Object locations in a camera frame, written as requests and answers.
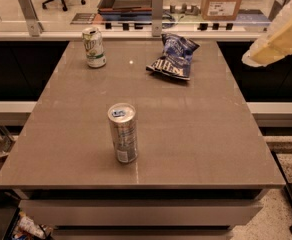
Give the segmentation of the green white 7up can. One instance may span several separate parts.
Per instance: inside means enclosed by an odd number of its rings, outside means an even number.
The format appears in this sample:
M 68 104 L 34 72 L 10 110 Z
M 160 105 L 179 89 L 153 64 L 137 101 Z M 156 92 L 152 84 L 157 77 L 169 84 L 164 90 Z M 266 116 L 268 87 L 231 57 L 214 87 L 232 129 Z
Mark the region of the green white 7up can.
M 82 40 L 86 52 L 87 64 L 91 68 L 100 68 L 106 64 L 103 39 L 97 27 L 89 27 L 82 31 Z

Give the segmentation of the tall silver energy drink can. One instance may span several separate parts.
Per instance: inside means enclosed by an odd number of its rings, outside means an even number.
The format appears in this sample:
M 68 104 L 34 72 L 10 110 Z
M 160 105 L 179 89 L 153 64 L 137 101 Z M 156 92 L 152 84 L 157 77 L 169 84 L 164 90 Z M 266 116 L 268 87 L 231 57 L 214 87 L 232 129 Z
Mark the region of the tall silver energy drink can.
M 108 120 L 117 160 L 127 164 L 138 156 L 136 110 L 128 103 L 117 103 L 108 110 Z

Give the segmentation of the cardboard box with label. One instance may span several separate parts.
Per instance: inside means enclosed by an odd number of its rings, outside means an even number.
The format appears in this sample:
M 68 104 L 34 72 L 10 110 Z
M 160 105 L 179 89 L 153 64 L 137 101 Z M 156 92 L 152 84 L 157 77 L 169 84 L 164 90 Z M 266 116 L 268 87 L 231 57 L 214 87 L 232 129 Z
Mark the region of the cardboard box with label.
M 201 0 L 204 20 L 235 20 L 242 0 Z

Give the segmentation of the blue chip bag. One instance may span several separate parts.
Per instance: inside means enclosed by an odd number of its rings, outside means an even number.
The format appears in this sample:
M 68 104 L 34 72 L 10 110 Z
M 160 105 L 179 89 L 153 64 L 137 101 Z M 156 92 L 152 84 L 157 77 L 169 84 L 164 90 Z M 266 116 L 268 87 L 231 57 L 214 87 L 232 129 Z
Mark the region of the blue chip bag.
M 146 69 L 172 78 L 189 80 L 193 53 L 200 47 L 196 42 L 172 33 L 162 35 L 162 56 Z

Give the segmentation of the white table drawer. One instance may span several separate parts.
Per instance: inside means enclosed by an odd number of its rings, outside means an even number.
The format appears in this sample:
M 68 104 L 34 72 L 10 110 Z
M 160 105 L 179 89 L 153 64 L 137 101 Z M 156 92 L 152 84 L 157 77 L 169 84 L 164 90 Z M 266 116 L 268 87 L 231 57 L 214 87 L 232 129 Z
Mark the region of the white table drawer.
M 23 200 L 35 222 L 55 226 L 236 226 L 261 209 L 249 200 Z

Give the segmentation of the trash bin with wrappers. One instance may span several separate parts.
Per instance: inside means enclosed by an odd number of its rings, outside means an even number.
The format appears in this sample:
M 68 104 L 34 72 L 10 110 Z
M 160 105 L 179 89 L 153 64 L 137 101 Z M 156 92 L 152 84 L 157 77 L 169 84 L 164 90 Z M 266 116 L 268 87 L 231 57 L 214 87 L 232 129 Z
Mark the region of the trash bin with wrappers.
M 19 210 L 4 236 L 4 240 L 50 240 L 53 228 L 37 224 L 25 212 Z

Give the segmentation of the middle metal glass bracket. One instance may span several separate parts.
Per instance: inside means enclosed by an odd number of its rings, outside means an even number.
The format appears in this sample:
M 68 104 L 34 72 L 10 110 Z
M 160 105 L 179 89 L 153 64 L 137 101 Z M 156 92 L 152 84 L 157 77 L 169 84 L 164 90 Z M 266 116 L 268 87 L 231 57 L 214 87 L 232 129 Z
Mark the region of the middle metal glass bracket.
M 160 37 L 162 32 L 163 0 L 152 0 L 152 36 Z

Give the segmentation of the metal glass bracket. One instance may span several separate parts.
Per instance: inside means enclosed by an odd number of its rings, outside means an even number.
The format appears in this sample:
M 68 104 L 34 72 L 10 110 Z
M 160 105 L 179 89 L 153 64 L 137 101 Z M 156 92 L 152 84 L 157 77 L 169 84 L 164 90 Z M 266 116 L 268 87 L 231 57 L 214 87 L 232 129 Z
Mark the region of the metal glass bracket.
M 32 0 L 18 0 L 18 2 L 24 15 L 29 35 L 39 37 L 43 27 L 39 22 Z
M 163 0 L 152 0 L 152 36 L 160 37 L 162 32 Z

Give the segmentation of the left metal glass bracket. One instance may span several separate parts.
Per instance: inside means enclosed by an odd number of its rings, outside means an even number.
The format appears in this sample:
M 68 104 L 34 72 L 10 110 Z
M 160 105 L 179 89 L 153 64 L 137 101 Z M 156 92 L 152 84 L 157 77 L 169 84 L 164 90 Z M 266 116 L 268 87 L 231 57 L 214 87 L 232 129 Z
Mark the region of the left metal glass bracket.
M 24 15 L 29 35 L 39 37 L 43 27 L 39 22 L 32 0 L 18 0 L 18 2 Z

